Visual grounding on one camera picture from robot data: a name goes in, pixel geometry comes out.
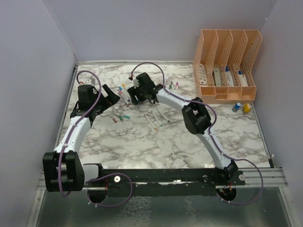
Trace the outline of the green cap marker pen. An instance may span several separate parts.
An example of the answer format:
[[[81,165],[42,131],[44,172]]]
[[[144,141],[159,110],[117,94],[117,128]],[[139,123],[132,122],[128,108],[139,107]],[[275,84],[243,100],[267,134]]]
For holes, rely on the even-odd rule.
[[[157,123],[159,124],[160,127],[163,126],[162,122],[159,120],[159,118],[157,117],[156,113],[152,111],[152,115],[154,116],[155,120],[157,121]]]

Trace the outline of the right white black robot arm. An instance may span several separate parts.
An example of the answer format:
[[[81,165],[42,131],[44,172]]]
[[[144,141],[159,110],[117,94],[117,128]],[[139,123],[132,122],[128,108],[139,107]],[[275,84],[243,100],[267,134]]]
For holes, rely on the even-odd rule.
[[[217,179],[223,185],[228,185],[238,171],[236,163],[223,152],[219,140],[212,130],[211,116],[205,104],[199,97],[188,100],[167,90],[162,84],[155,85],[147,73],[142,73],[134,79],[134,85],[127,92],[133,104],[149,100],[152,104],[166,104],[182,112],[185,127],[196,135],[210,153],[217,171]]]

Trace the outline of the grey cap marker pen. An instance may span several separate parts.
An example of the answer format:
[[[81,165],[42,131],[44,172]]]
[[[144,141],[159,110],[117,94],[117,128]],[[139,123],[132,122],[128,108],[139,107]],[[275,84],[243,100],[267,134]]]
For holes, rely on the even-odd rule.
[[[170,88],[170,90],[171,90],[172,92],[174,92],[174,85],[173,85],[173,82],[172,82],[172,81],[170,82],[169,88]]]

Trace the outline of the brown cap marker pen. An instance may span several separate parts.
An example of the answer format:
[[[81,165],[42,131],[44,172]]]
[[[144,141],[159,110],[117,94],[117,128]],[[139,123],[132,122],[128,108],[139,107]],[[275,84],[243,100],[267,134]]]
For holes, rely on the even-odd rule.
[[[151,121],[151,119],[146,115],[145,118],[147,119],[147,121],[149,122],[149,124],[152,126],[152,128],[154,128],[156,131],[158,130],[157,127],[154,125],[154,123]]]

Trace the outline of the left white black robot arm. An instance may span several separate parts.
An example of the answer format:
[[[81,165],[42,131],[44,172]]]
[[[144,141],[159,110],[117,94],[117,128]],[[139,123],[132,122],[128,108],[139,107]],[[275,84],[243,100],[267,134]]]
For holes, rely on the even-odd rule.
[[[43,156],[45,185],[49,192],[58,192],[59,161],[61,167],[62,191],[81,191],[86,182],[93,186],[101,186],[104,174],[101,164],[82,164],[79,151],[87,132],[91,129],[96,116],[116,104],[120,97],[106,84],[102,86],[107,96],[103,96],[92,85],[78,87],[78,101],[70,114],[70,125],[62,141],[53,152],[46,152]]]

